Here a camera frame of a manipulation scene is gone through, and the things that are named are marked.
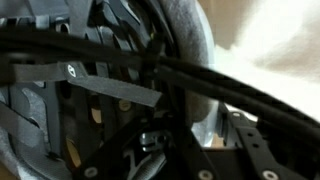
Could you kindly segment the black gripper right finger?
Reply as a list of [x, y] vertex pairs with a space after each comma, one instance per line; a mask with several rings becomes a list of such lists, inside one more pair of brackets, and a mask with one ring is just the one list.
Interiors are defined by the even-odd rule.
[[319, 146], [311, 137], [218, 109], [216, 151], [221, 180], [320, 180]]

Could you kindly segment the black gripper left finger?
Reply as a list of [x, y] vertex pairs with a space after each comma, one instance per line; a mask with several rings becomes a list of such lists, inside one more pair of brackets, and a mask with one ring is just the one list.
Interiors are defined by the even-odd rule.
[[155, 180], [166, 169], [173, 116], [137, 117], [90, 155], [73, 180]]

